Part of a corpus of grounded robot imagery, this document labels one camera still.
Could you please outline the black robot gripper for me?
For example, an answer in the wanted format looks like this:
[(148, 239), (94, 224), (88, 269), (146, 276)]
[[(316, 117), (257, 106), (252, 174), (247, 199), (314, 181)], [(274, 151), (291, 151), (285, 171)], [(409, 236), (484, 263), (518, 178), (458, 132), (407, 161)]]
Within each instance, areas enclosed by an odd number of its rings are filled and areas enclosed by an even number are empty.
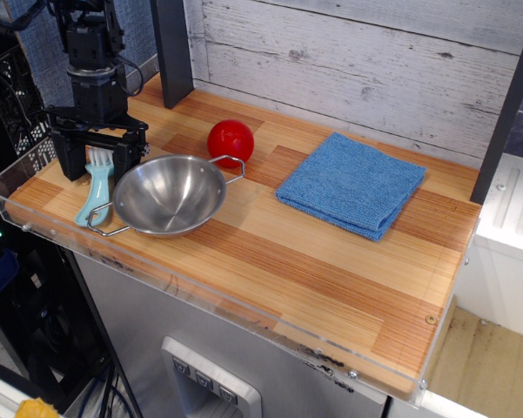
[(128, 114), (125, 68), (109, 64), (96, 70), (67, 66), (73, 106), (50, 106), (51, 139), (64, 176), (85, 173), (85, 146), (114, 150), (114, 178), (121, 179), (149, 151), (148, 125)]

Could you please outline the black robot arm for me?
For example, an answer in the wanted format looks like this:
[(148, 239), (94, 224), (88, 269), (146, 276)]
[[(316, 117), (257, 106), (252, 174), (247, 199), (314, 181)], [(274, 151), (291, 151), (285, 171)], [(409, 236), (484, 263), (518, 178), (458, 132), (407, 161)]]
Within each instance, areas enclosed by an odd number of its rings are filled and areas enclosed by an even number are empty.
[(51, 138), (64, 176), (86, 173), (87, 147), (113, 152), (114, 179), (120, 180), (148, 151), (148, 125), (128, 114), (128, 98), (120, 55), (124, 31), (112, 1), (49, 1), (69, 63), (73, 106), (49, 106)]

